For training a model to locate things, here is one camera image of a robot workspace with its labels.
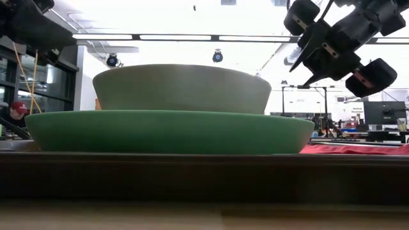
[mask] bowl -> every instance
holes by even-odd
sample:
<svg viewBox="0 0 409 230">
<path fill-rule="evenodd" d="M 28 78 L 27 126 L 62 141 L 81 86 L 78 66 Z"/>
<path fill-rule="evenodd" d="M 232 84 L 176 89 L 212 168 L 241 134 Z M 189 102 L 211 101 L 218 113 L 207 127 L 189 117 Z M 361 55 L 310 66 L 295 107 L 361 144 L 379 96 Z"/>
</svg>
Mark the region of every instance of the bowl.
<svg viewBox="0 0 409 230">
<path fill-rule="evenodd" d="M 94 153 L 299 153 L 314 130 L 296 118 L 193 111 L 44 112 L 26 123 L 43 151 Z"/>
<path fill-rule="evenodd" d="M 137 65 L 95 76 L 103 110 L 263 114 L 271 86 L 248 73 L 200 65 Z"/>
</svg>

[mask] gray bowl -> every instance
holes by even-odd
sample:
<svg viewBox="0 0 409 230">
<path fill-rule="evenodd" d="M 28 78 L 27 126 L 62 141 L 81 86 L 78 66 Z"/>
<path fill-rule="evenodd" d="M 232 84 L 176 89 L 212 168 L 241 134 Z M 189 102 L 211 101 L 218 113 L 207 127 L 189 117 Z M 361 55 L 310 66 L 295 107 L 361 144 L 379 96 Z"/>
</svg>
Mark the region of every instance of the gray bowl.
<svg viewBox="0 0 409 230">
<path fill-rule="evenodd" d="M 138 65 L 93 79 L 103 110 L 213 111 L 263 114 L 271 92 L 260 77 L 199 65 Z"/>
</svg>

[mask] ceiling light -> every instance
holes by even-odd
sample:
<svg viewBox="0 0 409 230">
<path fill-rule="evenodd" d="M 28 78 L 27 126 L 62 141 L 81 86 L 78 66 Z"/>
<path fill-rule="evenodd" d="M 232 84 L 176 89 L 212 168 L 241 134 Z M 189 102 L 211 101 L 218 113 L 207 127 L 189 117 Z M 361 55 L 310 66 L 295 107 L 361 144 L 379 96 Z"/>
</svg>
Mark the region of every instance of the ceiling light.
<svg viewBox="0 0 409 230">
<path fill-rule="evenodd" d="M 142 40 L 209 40 L 208 35 L 141 35 Z"/>
<path fill-rule="evenodd" d="M 130 34 L 73 34 L 73 38 L 78 40 L 131 40 Z"/>
<path fill-rule="evenodd" d="M 409 38 L 378 38 L 377 43 L 409 43 Z"/>
<path fill-rule="evenodd" d="M 224 41 L 289 42 L 288 36 L 220 36 Z"/>
</svg>

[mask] yellow cable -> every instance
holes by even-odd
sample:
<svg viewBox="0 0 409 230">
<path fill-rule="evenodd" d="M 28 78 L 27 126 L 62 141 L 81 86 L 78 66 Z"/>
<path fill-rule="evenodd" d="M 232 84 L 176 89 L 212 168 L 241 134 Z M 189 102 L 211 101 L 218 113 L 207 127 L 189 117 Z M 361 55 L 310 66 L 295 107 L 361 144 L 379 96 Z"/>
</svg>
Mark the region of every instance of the yellow cable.
<svg viewBox="0 0 409 230">
<path fill-rule="evenodd" d="M 34 60 L 33 85 L 31 86 L 30 115 L 33 113 L 33 104 L 34 104 L 34 85 L 35 85 L 35 83 L 36 83 L 37 61 L 38 61 L 38 52 L 37 52 L 37 50 L 36 50 L 36 59 Z"/>
<path fill-rule="evenodd" d="M 14 46 L 14 53 L 15 53 L 15 55 L 16 55 L 16 57 L 17 57 L 17 62 L 19 63 L 19 67 L 20 67 L 21 73 L 23 74 L 24 82 L 26 83 L 28 92 L 30 93 L 30 95 L 33 95 L 33 93 L 31 92 L 30 86 L 28 85 L 26 73 L 24 73 L 24 69 L 23 69 L 23 66 L 21 65 L 19 53 L 17 52 L 17 48 L 16 48 L 14 42 L 13 42 L 13 46 Z M 41 113 L 42 111 L 41 111 L 41 109 L 40 109 L 40 106 L 37 104 L 37 101 L 36 101 L 35 99 L 34 99 L 34 103 L 36 104 L 38 111 L 40 111 L 40 113 Z"/>
</svg>

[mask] red cloth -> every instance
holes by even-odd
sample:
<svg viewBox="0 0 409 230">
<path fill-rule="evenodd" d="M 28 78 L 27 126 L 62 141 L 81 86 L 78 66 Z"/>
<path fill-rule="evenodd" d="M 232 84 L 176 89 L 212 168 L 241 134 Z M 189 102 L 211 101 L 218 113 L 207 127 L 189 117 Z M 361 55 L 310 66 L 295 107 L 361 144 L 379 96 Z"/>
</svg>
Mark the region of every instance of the red cloth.
<svg viewBox="0 0 409 230">
<path fill-rule="evenodd" d="M 409 155 L 409 144 L 398 148 L 369 146 L 307 145 L 300 153 Z"/>
</svg>

